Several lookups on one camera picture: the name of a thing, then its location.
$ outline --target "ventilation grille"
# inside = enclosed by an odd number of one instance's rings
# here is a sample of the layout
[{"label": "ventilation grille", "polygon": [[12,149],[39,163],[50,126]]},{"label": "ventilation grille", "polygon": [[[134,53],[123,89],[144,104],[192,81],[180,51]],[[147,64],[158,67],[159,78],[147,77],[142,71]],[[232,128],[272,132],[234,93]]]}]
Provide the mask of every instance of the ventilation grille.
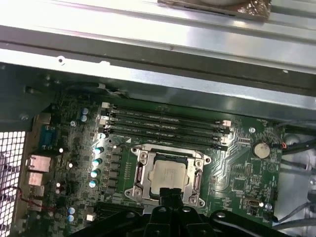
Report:
[{"label": "ventilation grille", "polygon": [[18,186],[25,132],[0,132],[0,236],[10,234]]}]

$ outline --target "cable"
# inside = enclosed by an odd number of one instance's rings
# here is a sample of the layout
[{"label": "cable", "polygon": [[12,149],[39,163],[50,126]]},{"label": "cable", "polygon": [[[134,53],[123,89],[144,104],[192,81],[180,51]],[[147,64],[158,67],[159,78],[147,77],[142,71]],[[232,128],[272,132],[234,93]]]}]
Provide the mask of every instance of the cable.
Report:
[{"label": "cable", "polygon": [[289,155],[299,152],[304,152],[316,147],[316,139],[309,140],[307,142],[296,143],[283,148],[282,155]]},{"label": "cable", "polygon": [[36,202],[34,202],[34,201],[32,201],[32,200],[27,200],[27,199],[23,198],[23,197],[22,197],[23,192],[22,192],[22,189],[21,189],[20,187],[8,186],[8,187],[6,187],[6,188],[1,189],[0,192],[2,192],[2,191],[4,191],[4,190],[7,190],[7,189],[16,189],[16,190],[19,192],[19,193],[18,193],[18,197],[20,198],[21,201],[27,202],[28,204],[31,204],[31,205],[34,205],[34,206],[38,206],[38,207],[40,207],[40,208],[42,208],[42,209],[44,209],[44,210],[50,210],[50,211],[53,211],[53,210],[54,210],[54,208],[52,208],[52,207],[45,207],[45,206],[43,206],[43,205],[37,204]]},{"label": "cable", "polygon": [[292,161],[281,159],[281,163],[285,164],[285,165],[288,165],[288,166],[293,166],[293,167],[297,167],[297,168],[301,168],[301,169],[306,169],[306,165],[305,164],[298,163],[298,162],[292,162]]},{"label": "cable", "polygon": [[272,229],[279,231],[279,230],[284,230],[288,228],[304,227],[304,226],[316,226],[316,218],[288,221],[288,222],[273,226]]},{"label": "cable", "polygon": [[109,89],[106,88],[105,84],[103,83],[98,83],[98,82],[71,82],[69,84],[66,84],[64,85],[64,89],[65,90],[69,90],[71,89],[72,87],[75,87],[75,86],[81,86],[81,87],[91,87],[91,88],[99,88],[101,90],[105,90],[108,92],[108,94],[110,95],[117,95],[117,96],[125,96],[126,98],[129,99],[129,97],[126,95],[126,92],[127,91],[123,91],[123,90],[117,90],[117,91],[111,91]]},{"label": "cable", "polygon": [[292,216],[294,216],[296,213],[300,212],[301,210],[303,210],[306,207],[310,207],[312,205],[315,205],[314,202],[306,202],[298,207],[296,207],[291,213],[289,213],[288,215],[284,216],[282,219],[280,219],[278,222],[281,223],[283,221],[286,221],[287,219],[291,218]]},{"label": "cable", "polygon": [[[293,167],[296,167],[296,168],[299,168],[299,169],[304,169],[304,170],[308,171],[307,170],[307,165],[302,164],[302,163],[292,162],[292,161],[288,161],[288,160],[285,160],[285,159],[281,159],[281,163],[285,164],[285,165],[288,165],[288,166],[293,166]],[[316,175],[316,169],[315,168],[311,168],[311,173],[312,173],[312,175]]]},{"label": "cable", "polygon": [[293,124],[302,124],[302,125],[304,125],[304,124],[308,124],[308,123],[315,124],[316,120],[292,120],[292,121],[279,123],[279,124],[275,125],[275,128],[284,127],[284,126],[293,125]]}]

